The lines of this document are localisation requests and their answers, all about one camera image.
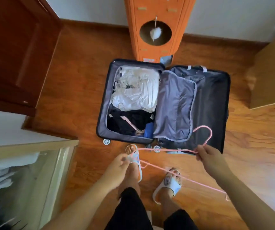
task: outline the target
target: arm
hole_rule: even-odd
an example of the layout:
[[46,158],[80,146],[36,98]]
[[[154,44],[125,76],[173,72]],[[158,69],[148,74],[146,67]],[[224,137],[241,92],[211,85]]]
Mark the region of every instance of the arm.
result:
[[43,230],[85,230],[105,196],[124,180],[129,161],[118,155],[102,177],[67,209],[47,223]]
[[264,203],[229,169],[223,155],[215,148],[198,145],[197,160],[228,194],[249,229],[275,229],[275,211]]

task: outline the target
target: label on orange box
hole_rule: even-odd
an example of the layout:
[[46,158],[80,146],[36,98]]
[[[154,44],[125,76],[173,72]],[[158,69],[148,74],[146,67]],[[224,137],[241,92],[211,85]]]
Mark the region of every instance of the label on orange box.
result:
[[151,63],[154,63],[154,62],[155,62],[155,59],[143,58],[143,61],[144,61],[144,62],[151,62]]

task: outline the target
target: person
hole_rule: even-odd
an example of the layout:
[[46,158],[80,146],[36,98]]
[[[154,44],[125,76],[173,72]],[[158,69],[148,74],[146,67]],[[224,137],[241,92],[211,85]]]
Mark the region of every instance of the person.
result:
[[[120,203],[105,229],[153,229],[139,198],[140,166],[138,163],[130,163],[132,159],[128,157],[133,150],[131,145],[126,153],[118,155],[102,177],[84,195],[47,223],[43,230],[86,230],[102,200],[116,187]],[[275,229],[275,211],[231,172],[217,149],[209,145],[198,145],[197,152],[197,161],[202,162],[206,172],[226,191],[249,229]],[[168,187],[171,181],[176,181],[178,188],[181,187],[181,178],[168,173],[164,184],[160,185],[162,188],[154,196],[155,201],[162,206],[164,229],[197,229],[186,211],[172,200],[176,190]]]

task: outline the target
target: person's left hand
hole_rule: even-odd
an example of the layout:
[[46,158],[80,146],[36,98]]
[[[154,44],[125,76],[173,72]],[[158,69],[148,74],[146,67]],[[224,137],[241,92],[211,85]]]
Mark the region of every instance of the person's left hand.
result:
[[129,160],[127,159],[128,154],[122,153],[118,155],[105,170],[99,181],[109,191],[118,187],[124,180],[126,170],[129,166]]

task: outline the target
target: orange box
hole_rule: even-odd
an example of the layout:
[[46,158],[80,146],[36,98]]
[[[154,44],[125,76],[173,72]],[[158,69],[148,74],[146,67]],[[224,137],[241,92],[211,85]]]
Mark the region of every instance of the orange box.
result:
[[[161,57],[173,55],[179,48],[196,0],[124,0],[136,60],[160,63]],[[162,34],[154,41],[150,31]]]

